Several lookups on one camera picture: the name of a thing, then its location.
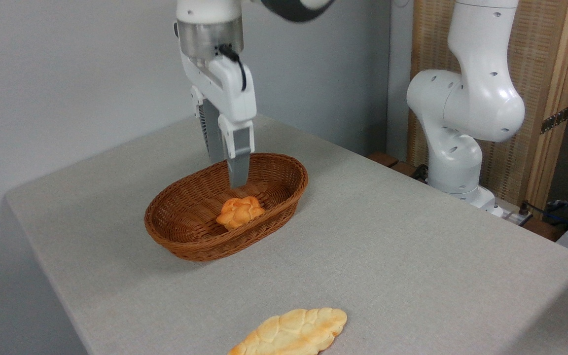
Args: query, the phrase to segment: metal hinge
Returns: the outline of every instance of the metal hinge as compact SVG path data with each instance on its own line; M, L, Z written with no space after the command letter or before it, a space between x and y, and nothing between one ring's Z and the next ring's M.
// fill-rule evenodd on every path
M568 119L568 107L565 108L564 110L562 110L561 112L554 114L553 116L549 117L548 119L545 119L545 121L543 121L542 127L540 128L540 134L543 134L546 131L551 130L552 128L554 128L555 126L558 126L559 124L563 123L567 119Z

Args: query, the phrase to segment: orange bread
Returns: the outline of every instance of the orange bread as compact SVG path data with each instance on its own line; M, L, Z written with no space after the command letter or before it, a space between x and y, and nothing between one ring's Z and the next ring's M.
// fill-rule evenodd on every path
M260 201L254 196L230 198L223 204L216 221L231 231L263 213L264 209L260 207Z

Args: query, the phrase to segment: metal cylinder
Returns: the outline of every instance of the metal cylinder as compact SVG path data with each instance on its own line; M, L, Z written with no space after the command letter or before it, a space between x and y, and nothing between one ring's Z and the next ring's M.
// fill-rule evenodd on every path
M178 21L178 38L183 54L195 60L211 61L221 55L221 44L230 44L240 53L244 48L243 18L207 25Z

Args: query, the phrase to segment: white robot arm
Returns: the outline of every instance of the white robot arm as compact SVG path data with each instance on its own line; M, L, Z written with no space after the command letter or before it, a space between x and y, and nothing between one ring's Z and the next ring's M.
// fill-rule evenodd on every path
M332 2L262 0L293 22L316 18ZM251 71L239 57L244 47L241 0L178 0L175 33L210 160L227 159L231 187L243 186L255 151L256 107Z
M462 74L425 70L407 103L428 143L428 183L499 214L494 195L478 186L482 152L473 139L502 142L521 128L523 99L512 85L507 45L518 0L456 0L448 36Z

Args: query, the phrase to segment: bread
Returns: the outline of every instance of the bread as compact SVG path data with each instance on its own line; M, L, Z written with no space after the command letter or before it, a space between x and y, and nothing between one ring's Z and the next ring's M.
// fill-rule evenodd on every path
M216 218L219 224L225 225L228 231L244 225L248 221L264 213L260 201L254 196L230 198L223 204L220 215Z
M292 310L270 317L227 355L317 355L341 333L348 317L342 310Z

